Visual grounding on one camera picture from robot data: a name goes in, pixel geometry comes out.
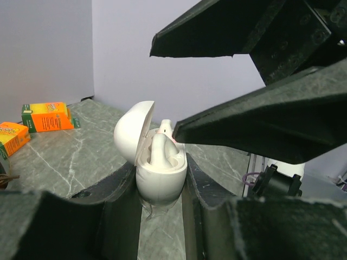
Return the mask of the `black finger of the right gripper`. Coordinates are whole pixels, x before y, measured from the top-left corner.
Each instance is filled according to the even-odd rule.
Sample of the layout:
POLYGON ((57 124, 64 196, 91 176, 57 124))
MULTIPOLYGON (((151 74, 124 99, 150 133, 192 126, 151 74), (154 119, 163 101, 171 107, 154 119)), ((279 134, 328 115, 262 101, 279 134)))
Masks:
POLYGON ((211 107, 176 123, 172 135, 185 144, 305 163, 346 144, 346 60, 211 107))

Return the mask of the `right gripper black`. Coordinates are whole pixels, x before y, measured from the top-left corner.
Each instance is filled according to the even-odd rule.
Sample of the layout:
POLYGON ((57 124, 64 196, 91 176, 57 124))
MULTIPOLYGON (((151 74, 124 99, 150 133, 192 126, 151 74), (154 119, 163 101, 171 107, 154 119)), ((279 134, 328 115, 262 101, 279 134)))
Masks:
POLYGON ((346 58, 346 1, 200 1, 152 40, 150 56, 249 53, 266 85, 346 58))

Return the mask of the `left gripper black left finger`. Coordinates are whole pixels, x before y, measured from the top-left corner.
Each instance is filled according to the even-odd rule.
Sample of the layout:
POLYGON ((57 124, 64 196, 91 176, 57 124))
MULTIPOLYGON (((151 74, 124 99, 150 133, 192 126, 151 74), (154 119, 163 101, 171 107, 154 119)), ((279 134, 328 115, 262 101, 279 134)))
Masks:
POLYGON ((141 217, 129 162, 70 198, 2 191, 1 259, 136 259, 141 217))

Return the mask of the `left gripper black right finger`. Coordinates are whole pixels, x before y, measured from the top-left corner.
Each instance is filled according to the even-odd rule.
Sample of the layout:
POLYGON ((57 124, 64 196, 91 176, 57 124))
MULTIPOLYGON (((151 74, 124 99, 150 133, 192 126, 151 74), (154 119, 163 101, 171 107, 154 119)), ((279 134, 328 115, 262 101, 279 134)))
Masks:
POLYGON ((187 160, 187 259, 346 259, 346 202, 238 197, 187 160))

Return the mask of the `white charging case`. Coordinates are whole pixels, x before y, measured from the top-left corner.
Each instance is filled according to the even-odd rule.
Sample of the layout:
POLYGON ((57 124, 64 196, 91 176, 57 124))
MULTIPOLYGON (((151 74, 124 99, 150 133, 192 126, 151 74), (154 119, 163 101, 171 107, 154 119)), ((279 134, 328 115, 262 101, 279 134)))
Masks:
POLYGON ((142 101, 129 109, 117 122, 113 140, 121 156, 136 167, 136 184, 141 197, 152 205, 167 205, 181 194, 187 175, 185 145, 174 142, 179 153, 166 156, 171 168, 150 165, 152 138, 159 129, 151 129, 154 101, 142 101))

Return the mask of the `white earbud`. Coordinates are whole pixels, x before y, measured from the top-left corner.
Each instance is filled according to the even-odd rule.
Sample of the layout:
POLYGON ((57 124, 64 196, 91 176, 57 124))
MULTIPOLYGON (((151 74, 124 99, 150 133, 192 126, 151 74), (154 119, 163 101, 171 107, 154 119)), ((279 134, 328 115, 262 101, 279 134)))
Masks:
POLYGON ((165 134, 155 134, 151 143, 151 160, 150 165, 158 168, 171 168, 173 165, 166 156, 173 156, 179 153, 174 142, 165 134))
POLYGON ((168 138, 170 138, 173 142, 176 142, 175 139, 172 137, 172 127, 171 127, 171 120, 170 119, 163 119, 161 121, 159 129, 156 131, 157 134, 165 134, 168 138))

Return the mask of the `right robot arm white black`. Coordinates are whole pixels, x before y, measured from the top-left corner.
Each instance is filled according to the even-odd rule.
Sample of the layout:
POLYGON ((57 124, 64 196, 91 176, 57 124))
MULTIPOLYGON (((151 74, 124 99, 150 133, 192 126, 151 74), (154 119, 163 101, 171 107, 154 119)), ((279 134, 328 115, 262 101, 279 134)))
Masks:
POLYGON ((248 196, 299 196, 305 163, 346 143, 346 1, 200 1, 150 51, 240 54, 265 86, 179 121, 173 137, 266 157, 248 196))

